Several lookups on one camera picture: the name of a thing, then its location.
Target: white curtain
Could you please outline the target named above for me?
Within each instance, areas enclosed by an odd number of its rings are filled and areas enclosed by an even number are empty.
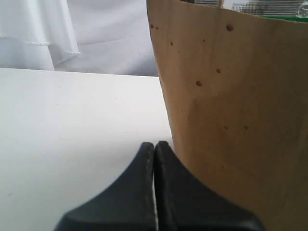
[[[0,67],[54,70],[76,54],[66,0],[0,0]]]

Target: white table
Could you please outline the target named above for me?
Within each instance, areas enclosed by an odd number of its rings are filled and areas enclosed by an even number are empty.
[[[159,140],[157,77],[0,68],[0,230],[52,231]]]

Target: black plastic object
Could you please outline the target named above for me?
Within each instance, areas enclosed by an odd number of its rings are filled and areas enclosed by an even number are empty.
[[[105,191],[68,212],[56,231],[154,231],[154,146],[143,143],[128,168]]]
[[[265,230],[254,214],[197,180],[164,141],[155,150],[154,182],[159,230]]]

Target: paper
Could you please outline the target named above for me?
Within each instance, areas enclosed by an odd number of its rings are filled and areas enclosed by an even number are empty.
[[[308,230],[308,24],[147,0],[175,151],[269,231]]]

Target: green strip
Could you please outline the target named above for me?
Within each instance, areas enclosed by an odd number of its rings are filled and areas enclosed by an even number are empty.
[[[263,16],[263,17],[265,17],[265,18],[283,19],[283,20],[287,20],[287,21],[295,21],[295,22],[308,23],[308,18],[283,17],[283,16]]]

